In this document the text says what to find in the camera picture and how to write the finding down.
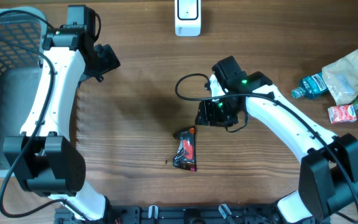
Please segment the clear bag with printed card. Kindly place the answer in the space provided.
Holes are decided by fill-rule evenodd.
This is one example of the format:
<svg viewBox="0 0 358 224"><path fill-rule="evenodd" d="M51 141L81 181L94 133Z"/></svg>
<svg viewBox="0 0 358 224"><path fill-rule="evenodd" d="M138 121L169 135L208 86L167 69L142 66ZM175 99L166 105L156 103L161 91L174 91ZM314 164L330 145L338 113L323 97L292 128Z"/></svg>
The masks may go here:
<svg viewBox="0 0 358 224"><path fill-rule="evenodd" d="M173 167L196 172L196 127L190 126L177 131L173 137L180 141Z"/></svg>

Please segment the blue mouthwash bottle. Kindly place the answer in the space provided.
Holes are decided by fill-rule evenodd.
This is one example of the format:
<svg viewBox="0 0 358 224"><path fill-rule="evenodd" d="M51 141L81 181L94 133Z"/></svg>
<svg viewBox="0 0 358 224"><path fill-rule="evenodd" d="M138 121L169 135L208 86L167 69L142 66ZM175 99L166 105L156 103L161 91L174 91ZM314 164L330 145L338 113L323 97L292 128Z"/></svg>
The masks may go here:
<svg viewBox="0 0 358 224"><path fill-rule="evenodd" d="M323 80L323 73L318 72L314 75L302 78L299 82L299 87L291 91L291 96L295 99L306 97L312 100L327 91L328 88Z"/></svg>

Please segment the small red packet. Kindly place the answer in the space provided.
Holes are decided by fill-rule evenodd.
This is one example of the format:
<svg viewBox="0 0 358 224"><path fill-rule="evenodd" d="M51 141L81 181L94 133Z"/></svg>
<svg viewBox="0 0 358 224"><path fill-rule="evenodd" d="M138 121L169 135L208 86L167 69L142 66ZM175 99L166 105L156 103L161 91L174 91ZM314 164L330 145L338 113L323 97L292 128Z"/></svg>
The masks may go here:
<svg viewBox="0 0 358 224"><path fill-rule="evenodd" d="M328 108L331 124L351 123L357 120L353 105L332 106Z"/></svg>

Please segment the white box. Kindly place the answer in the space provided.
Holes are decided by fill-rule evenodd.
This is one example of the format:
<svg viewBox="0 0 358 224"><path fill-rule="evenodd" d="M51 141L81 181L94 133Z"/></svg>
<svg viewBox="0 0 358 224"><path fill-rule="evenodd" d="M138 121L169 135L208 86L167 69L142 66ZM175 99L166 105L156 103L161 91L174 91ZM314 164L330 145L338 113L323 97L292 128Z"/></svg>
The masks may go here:
<svg viewBox="0 0 358 224"><path fill-rule="evenodd" d="M322 68L323 80L337 105L358 97L358 49Z"/></svg>

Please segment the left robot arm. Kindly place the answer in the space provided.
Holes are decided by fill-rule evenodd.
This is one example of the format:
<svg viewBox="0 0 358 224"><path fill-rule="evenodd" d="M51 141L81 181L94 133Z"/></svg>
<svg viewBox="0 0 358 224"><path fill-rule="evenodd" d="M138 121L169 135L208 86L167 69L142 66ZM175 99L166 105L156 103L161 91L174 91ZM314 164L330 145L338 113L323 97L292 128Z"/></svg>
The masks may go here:
<svg viewBox="0 0 358 224"><path fill-rule="evenodd" d="M85 5L68 7L67 21L49 26L38 54L42 73L31 111L18 136L4 140L3 151L20 187L48 203L60 203L83 223L119 223L109 199L86 181L83 156L70 142L70 117L76 89L119 67L110 45L98 44L100 16Z"/></svg>

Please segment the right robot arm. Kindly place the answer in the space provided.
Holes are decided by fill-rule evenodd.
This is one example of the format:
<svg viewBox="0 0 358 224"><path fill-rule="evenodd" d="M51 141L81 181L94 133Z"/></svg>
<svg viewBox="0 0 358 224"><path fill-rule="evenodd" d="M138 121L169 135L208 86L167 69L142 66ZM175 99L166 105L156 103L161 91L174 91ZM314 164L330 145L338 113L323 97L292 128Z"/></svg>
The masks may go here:
<svg viewBox="0 0 358 224"><path fill-rule="evenodd" d="M211 96L200 99L196 124L230 128L243 111L264 123L300 163L297 190L276 203L283 222L322 221L350 203L358 214L358 140L353 135L338 136L315 123L271 79L260 72L247 75L232 56L212 71L206 83Z"/></svg>

